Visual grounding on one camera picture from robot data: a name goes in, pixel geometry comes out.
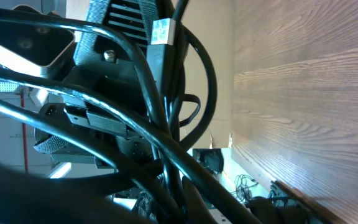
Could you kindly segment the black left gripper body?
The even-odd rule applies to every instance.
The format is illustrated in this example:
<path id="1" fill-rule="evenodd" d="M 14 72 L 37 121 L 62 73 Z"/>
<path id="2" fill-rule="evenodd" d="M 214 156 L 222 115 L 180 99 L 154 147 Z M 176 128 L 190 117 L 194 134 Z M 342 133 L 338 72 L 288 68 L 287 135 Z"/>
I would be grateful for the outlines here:
<path id="1" fill-rule="evenodd" d="M 91 1 L 83 21 L 34 16 L 33 26 L 81 32 L 70 61 L 55 78 L 35 86 L 60 95 L 34 124 L 34 149 L 60 162 L 99 168 L 163 168 L 157 138 L 167 120 L 152 56 L 153 23 L 160 1 Z"/>

